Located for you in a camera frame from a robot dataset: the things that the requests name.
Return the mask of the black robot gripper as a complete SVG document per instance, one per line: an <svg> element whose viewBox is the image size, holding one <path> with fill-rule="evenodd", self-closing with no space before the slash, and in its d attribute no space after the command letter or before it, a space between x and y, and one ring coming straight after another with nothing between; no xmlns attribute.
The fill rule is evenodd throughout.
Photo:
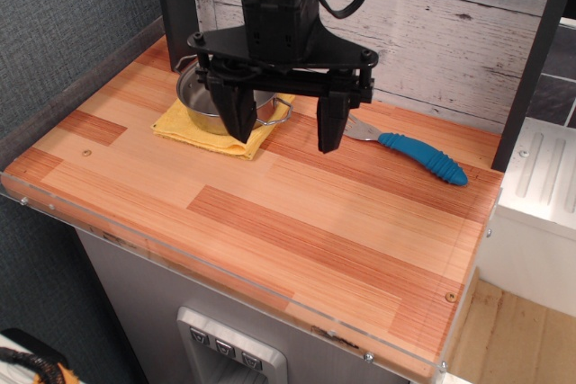
<svg viewBox="0 0 576 384"><path fill-rule="evenodd" d="M257 119L253 90L318 97L319 151L338 149L350 107L369 103L377 54L331 33L326 0L241 0L243 23L196 32L188 45L226 131L247 142Z"/></svg>

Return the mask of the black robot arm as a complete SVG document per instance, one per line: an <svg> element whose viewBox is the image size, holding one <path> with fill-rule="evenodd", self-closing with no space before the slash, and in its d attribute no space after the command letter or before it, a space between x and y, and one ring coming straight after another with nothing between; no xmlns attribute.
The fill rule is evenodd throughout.
<svg viewBox="0 0 576 384"><path fill-rule="evenodd" d="M241 0L243 25L188 39L196 74L233 137L248 140L257 122L255 91L317 98L319 151L339 147L347 117L374 92L375 51L331 33L320 20L326 0Z"/></svg>

